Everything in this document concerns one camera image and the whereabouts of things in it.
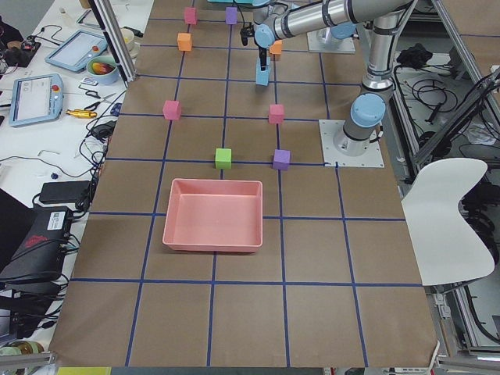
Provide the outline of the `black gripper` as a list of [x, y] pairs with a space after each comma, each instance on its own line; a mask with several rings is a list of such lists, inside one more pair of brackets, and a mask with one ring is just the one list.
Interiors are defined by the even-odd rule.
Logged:
[[[248, 45], [250, 38], [254, 39], [254, 44], [257, 45], [255, 36], [255, 25], [250, 23], [248, 26], [243, 26], [240, 30], [241, 43], [244, 46]], [[268, 66], [267, 62], [267, 49], [259, 46], [259, 68], [261, 71], [266, 71]]]

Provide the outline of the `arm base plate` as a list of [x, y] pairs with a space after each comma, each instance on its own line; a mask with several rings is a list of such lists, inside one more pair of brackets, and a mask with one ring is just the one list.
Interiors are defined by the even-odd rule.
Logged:
[[319, 120], [323, 164], [329, 167], [384, 168], [375, 130], [365, 141], [354, 141], [344, 132], [344, 120]]
[[310, 52], [355, 54], [355, 45], [352, 35], [354, 30], [335, 30], [325, 28], [307, 33]]

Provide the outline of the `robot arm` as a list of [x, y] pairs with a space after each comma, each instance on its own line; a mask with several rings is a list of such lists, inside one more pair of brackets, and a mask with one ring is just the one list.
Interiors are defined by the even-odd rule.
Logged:
[[286, 1], [254, 1], [247, 6], [253, 20], [241, 28], [241, 42], [253, 39], [259, 49], [257, 70], [266, 71], [268, 55], [277, 41], [299, 35], [312, 52], [352, 53], [356, 28], [371, 22], [372, 37], [366, 73], [349, 118], [333, 136], [336, 150], [346, 156], [364, 154], [392, 96], [395, 48], [414, 1], [323, 0], [296, 6]]

